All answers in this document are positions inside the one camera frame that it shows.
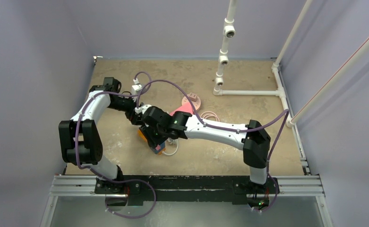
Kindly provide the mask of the orange power strip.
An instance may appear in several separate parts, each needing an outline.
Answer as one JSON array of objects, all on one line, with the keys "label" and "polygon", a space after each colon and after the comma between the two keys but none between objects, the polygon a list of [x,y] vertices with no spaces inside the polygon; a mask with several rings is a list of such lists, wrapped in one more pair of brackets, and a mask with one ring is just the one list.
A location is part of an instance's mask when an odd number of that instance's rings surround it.
[{"label": "orange power strip", "polygon": [[138,133],[139,137],[140,137],[143,141],[147,142],[147,138],[144,136],[144,134],[143,134],[143,132],[141,131],[141,129],[138,129],[137,133]]}]

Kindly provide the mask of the pink round power strip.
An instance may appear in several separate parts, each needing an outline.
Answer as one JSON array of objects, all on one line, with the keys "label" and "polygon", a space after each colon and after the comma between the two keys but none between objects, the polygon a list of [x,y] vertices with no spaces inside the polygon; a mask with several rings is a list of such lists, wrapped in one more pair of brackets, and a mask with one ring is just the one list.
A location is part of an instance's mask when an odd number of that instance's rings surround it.
[{"label": "pink round power strip", "polygon": [[197,94],[192,92],[188,93],[187,96],[184,96],[182,98],[181,104],[186,105],[189,104],[189,102],[191,102],[194,105],[196,111],[200,109],[201,99]]}]

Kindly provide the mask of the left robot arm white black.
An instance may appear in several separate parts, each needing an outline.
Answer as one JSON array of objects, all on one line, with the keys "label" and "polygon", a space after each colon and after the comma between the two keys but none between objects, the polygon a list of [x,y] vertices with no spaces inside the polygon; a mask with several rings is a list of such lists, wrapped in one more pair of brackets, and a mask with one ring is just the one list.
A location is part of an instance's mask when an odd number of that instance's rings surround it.
[{"label": "left robot arm white black", "polygon": [[90,88],[88,98],[77,114],[70,120],[58,125],[62,159],[76,165],[79,169],[88,169],[102,181],[112,193],[120,193],[125,187],[121,168],[103,155],[103,145],[97,129],[102,114],[107,108],[123,111],[134,125],[140,119],[134,111],[136,97],[142,85],[134,79],[131,91],[121,92],[121,82],[106,77],[102,85]]}]

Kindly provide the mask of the blue cube socket adapter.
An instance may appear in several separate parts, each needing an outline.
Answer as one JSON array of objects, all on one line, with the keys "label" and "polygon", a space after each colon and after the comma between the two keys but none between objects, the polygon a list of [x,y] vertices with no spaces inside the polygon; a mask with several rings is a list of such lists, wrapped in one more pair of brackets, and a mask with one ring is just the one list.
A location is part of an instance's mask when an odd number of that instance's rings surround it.
[{"label": "blue cube socket adapter", "polygon": [[155,148],[152,148],[152,151],[157,155],[161,155],[165,150],[166,150],[165,142],[157,145]]}]

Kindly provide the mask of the pink triangular power strip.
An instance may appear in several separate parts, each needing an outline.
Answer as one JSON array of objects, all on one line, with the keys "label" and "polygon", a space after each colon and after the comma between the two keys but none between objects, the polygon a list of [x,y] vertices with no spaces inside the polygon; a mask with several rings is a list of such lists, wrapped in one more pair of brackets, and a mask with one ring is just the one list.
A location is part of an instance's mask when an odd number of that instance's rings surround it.
[{"label": "pink triangular power strip", "polygon": [[189,114],[194,114],[194,110],[190,103],[182,104],[179,108],[169,113],[170,116],[173,116],[176,112],[185,112]]}]

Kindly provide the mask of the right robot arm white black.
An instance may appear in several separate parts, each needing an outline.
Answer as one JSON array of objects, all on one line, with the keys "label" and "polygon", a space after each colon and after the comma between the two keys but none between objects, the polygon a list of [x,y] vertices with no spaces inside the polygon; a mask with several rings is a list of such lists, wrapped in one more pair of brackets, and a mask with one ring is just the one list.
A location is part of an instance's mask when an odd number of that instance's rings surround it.
[{"label": "right robot arm white black", "polygon": [[214,122],[182,111],[169,115],[152,105],[136,107],[135,113],[143,123],[142,132],[150,147],[156,148],[167,139],[201,139],[234,147],[243,152],[243,161],[250,168],[251,190],[261,192],[267,187],[267,159],[271,137],[260,122]]}]

